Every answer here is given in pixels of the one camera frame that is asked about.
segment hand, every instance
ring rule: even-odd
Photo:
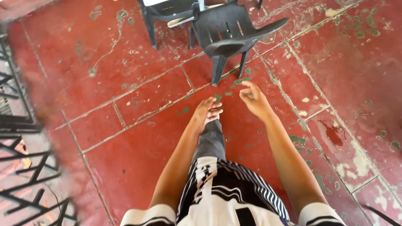
[[[201,101],[196,108],[189,123],[189,125],[195,127],[196,132],[201,133],[207,123],[215,119],[219,119],[219,114],[223,112],[223,109],[214,108],[222,106],[222,103],[213,103],[214,101],[216,101],[216,98],[210,97]]]
[[[240,90],[240,98],[246,103],[251,113],[262,121],[274,114],[266,96],[256,84],[250,81],[242,81],[242,85],[248,88]]]

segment grey pants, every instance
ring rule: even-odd
[[[196,161],[197,158],[205,156],[213,156],[226,160],[225,138],[219,119],[213,120],[205,125],[205,129],[200,134],[198,146],[194,151],[191,163]]]

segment left hand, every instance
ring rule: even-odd
[[[214,101],[216,101],[216,98],[210,97],[201,101],[196,108],[189,123],[189,125],[195,126],[196,132],[201,133],[207,123],[219,119],[219,114],[224,111],[223,109],[214,109],[222,106],[221,102],[214,103]]]

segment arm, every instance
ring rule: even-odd
[[[222,109],[213,109],[222,105],[222,103],[214,104],[215,100],[215,97],[210,97],[198,105],[158,179],[149,208],[158,204],[166,204],[177,213],[198,135],[204,130],[205,124],[218,119],[219,114],[223,112]]]
[[[294,147],[278,116],[258,86],[243,81],[249,88],[240,91],[248,109],[258,116],[267,128],[267,135],[275,163],[296,216],[310,203],[328,204],[310,168]]]

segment red painted floor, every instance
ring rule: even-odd
[[[266,93],[330,205],[348,225],[387,225],[365,204],[402,223],[402,4],[239,3],[256,27],[290,18],[254,46],[243,77]],[[263,124],[238,96],[240,56],[212,87],[212,61],[189,49],[189,24],[155,28],[158,50],[135,0],[57,1],[9,27],[83,225],[118,226],[128,209],[147,208],[192,111],[213,95],[227,158],[260,173],[291,210]]]

